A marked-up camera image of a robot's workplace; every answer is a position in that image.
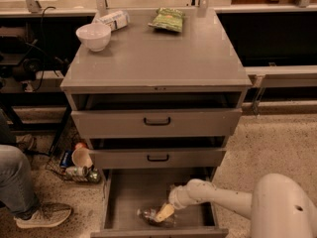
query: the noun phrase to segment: sneaker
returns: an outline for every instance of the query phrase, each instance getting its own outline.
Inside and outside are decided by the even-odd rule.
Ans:
[[[71,213],[71,207],[64,203],[44,203],[30,219],[15,218],[20,228],[55,227],[66,220]]]
[[[36,147],[36,145],[36,139],[31,134],[17,137],[17,147],[22,152],[31,151]]]

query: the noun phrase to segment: drawer handle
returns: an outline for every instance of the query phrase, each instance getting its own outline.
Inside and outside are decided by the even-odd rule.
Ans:
[[[167,117],[166,119],[148,119],[145,117],[143,121],[145,125],[148,126],[166,126],[170,124],[170,117]]]
[[[169,155],[166,155],[164,159],[151,159],[151,156],[148,155],[148,162],[158,163],[158,162],[167,162],[169,160]]]

